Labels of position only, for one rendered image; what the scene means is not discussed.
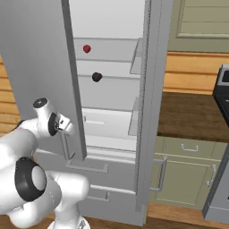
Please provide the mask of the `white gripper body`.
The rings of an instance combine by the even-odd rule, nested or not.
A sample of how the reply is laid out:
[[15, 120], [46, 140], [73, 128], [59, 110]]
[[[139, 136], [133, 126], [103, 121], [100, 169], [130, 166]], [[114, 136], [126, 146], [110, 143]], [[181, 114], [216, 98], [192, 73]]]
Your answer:
[[63, 129], [66, 134], [74, 134], [74, 126], [69, 118], [64, 118]]

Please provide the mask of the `white fridge crisper drawer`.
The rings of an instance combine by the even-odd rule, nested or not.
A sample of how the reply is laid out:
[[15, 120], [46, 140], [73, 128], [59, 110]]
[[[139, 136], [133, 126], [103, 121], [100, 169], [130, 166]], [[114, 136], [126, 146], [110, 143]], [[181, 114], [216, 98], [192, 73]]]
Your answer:
[[129, 134], [131, 113], [104, 109], [82, 109], [84, 130], [87, 135], [117, 139], [133, 139]]

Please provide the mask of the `clear fridge door bin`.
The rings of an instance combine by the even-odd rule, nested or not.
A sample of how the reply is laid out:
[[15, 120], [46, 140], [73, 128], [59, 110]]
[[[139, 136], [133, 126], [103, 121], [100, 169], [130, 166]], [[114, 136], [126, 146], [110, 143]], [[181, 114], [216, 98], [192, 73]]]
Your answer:
[[140, 74], [141, 56], [142, 56], [142, 38], [139, 38], [131, 60], [130, 74]]
[[136, 136], [138, 130], [138, 114], [139, 114], [139, 98], [135, 98], [133, 109], [131, 112], [131, 121], [128, 134]]

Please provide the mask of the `wide grey fridge door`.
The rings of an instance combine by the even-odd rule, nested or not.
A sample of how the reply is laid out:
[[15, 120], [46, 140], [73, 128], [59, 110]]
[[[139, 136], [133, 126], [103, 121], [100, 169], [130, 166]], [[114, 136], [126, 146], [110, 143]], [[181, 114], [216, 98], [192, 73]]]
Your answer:
[[[74, 156], [87, 156], [69, 0], [0, 0], [0, 55], [21, 118], [36, 116], [32, 107], [47, 98], [74, 125]], [[39, 147], [63, 155], [60, 134]]]

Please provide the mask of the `narrow grey fridge door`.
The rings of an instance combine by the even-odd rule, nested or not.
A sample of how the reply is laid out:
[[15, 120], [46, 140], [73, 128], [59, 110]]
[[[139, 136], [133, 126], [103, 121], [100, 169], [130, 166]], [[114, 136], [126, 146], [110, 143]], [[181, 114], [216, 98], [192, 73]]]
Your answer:
[[134, 190], [137, 212], [148, 204], [174, 0], [146, 0]]

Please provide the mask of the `grey fridge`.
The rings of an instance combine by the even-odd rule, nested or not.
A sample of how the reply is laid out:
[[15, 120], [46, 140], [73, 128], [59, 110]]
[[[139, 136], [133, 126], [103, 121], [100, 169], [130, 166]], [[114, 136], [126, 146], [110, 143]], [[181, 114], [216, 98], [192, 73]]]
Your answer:
[[[77, 56], [81, 106], [132, 112], [140, 94], [140, 74], [130, 74], [138, 39], [143, 38], [146, 0], [71, 0], [72, 30]], [[90, 45], [89, 53], [83, 51]], [[103, 78], [92, 80], [99, 72]], [[135, 164], [133, 139], [85, 133], [87, 157]]]

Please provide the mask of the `dark purple fruit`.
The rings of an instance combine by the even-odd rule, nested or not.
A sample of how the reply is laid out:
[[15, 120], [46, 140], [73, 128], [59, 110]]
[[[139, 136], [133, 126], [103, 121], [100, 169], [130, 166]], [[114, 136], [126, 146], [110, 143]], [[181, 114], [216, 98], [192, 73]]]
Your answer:
[[99, 72], [94, 72], [92, 74], [92, 80], [94, 82], [99, 82], [102, 78], [103, 78], [103, 75], [101, 73], [99, 73]]

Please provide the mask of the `grey freezer drawer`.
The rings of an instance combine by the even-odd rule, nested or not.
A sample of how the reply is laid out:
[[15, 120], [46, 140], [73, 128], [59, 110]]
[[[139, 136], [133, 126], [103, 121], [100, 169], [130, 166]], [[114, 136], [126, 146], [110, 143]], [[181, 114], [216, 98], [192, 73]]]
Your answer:
[[105, 160], [102, 157], [85, 158], [86, 161], [98, 160], [109, 164], [108, 173], [103, 174], [66, 167], [65, 164], [68, 161], [77, 160], [75, 157], [71, 160], [66, 160], [64, 156], [39, 150], [36, 152], [35, 158], [36, 161], [47, 171], [81, 174], [86, 176], [91, 184], [133, 191], [135, 172], [135, 164], [133, 163]]
[[89, 191], [91, 190], [109, 191], [110, 201], [98, 201], [87, 197], [79, 203], [79, 209], [83, 216], [143, 226], [145, 222], [145, 206], [141, 207], [140, 212], [135, 210], [136, 194], [134, 191], [95, 184], [90, 185]]

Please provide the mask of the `olive green drawer front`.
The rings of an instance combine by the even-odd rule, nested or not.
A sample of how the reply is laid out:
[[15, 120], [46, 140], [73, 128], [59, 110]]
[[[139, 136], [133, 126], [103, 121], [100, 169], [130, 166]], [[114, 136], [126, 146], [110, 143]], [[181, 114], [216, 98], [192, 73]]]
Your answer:
[[163, 152], [185, 157], [209, 158], [215, 143], [204, 140], [189, 140], [165, 137]]

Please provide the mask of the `black and grey stove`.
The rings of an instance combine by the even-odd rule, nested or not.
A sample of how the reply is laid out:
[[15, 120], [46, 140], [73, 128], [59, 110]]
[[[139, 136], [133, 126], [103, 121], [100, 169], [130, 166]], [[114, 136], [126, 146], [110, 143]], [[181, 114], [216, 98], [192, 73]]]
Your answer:
[[[229, 127], [229, 64], [223, 64], [216, 78], [213, 97]], [[229, 224], [229, 142], [217, 169], [202, 215], [205, 220]]]

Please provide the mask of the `olive green wall cupboard door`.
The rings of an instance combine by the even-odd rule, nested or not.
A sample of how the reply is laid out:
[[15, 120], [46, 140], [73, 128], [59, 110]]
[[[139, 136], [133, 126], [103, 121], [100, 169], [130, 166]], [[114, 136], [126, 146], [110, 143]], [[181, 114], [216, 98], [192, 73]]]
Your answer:
[[168, 50], [229, 54], [229, 0], [174, 0]]

